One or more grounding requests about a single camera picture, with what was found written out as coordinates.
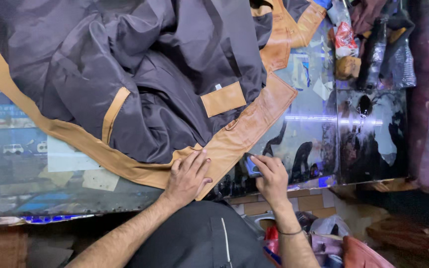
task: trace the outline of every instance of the car illustration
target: car illustration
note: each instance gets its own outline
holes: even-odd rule
[[[47,141],[43,141],[37,145],[37,151],[39,153],[47,153]]]
[[[5,155],[20,155],[22,153],[24,153],[24,149],[22,148],[21,144],[8,144],[3,146],[3,154]]]

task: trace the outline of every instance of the white plastic bag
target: white plastic bag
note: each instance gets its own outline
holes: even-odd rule
[[[315,220],[310,227],[310,231],[317,235],[329,235],[331,234],[332,229],[336,224],[338,226],[339,236],[352,235],[352,231],[350,231],[350,228],[337,214],[332,215],[328,218]]]
[[[333,0],[332,7],[327,10],[330,20],[336,28],[335,32],[335,55],[337,59],[345,56],[358,57],[358,46],[354,41],[354,30],[350,21],[349,11],[342,0]]]

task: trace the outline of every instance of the workbench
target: workbench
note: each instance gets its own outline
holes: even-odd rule
[[[250,150],[277,156],[289,190],[406,177],[405,90],[354,90],[335,81],[332,27],[325,19],[306,48],[292,49],[276,71],[299,91]],[[364,117],[359,103],[371,110]],[[162,190],[119,178],[74,147],[48,137],[0,92],[0,216],[102,214],[143,210]],[[257,192],[237,164],[205,197]]]

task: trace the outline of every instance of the white stripe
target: white stripe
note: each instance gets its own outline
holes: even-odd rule
[[[228,246],[228,233],[226,232],[226,226],[224,225],[224,219],[221,218],[221,222],[223,223],[223,229],[224,229],[224,238],[226,239],[226,255],[228,257],[228,262],[231,268],[233,268],[233,265],[231,264],[231,259],[229,257],[229,246]]]

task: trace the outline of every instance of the hand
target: hand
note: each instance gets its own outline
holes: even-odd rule
[[[263,177],[256,178],[256,187],[272,209],[289,203],[287,199],[288,174],[281,159],[264,155],[251,156]]]
[[[213,182],[205,178],[211,159],[206,159],[206,150],[194,151],[182,161],[173,162],[170,179],[160,198],[170,201],[175,209],[181,209],[196,198],[207,183]]]

